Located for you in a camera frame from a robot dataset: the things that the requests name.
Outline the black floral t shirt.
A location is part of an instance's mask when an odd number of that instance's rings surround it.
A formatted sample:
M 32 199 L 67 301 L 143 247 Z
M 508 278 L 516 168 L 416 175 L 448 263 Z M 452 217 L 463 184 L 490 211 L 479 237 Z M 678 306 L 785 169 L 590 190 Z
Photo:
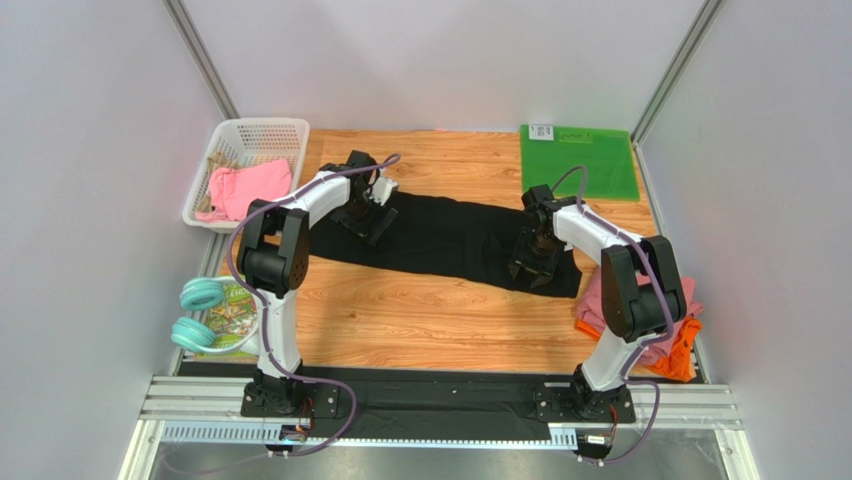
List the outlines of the black floral t shirt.
M 582 273 L 573 254 L 558 256 L 555 274 L 533 286 L 527 272 L 512 277 L 509 263 L 528 218 L 519 210 L 447 197 L 394 194 L 397 211 L 376 245 L 330 217 L 310 229 L 310 254 L 324 259 L 415 274 L 461 278 L 538 296 L 574 298 Z

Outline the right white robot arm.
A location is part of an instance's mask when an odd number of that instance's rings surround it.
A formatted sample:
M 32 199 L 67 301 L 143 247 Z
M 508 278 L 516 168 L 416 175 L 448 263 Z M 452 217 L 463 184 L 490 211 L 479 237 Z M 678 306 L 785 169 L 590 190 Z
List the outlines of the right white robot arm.
M 591 407 L 614 398 L 643 351 L 668 340 L 687 312 L 671 242 L 640 237 L 595 214 L 577 196 L 558 199 L 539 185 L 522 196 L 531 223 L 523 228 L 508 263 L 511 277 L 525 272 L 531 285 L 548 283 L 560 254 L 578 249 L 600 271 L 605 328 L 571 386 L 577 403 Z

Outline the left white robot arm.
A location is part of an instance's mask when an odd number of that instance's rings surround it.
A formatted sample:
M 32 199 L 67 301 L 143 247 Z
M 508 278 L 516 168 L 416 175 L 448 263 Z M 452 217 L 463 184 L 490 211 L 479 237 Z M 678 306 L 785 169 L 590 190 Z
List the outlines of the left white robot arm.
M 302 356 L 296 339 L 296 300 L 307 277 L 311 228 L 330 218 L 368 246 L 376 246 L 397 215 L 388 202 L 398 184 L 384 171 L 400 159 L 393 153 L 378 163 L 369 154 L 354 151 L 346 163 L 323 166 L 293 193 L 250 204 L 246 218 L 232 233 L 239 247 L 228 267 L 261 302 L 253 387 L 293 397 L 309 382 L 298 371 Z

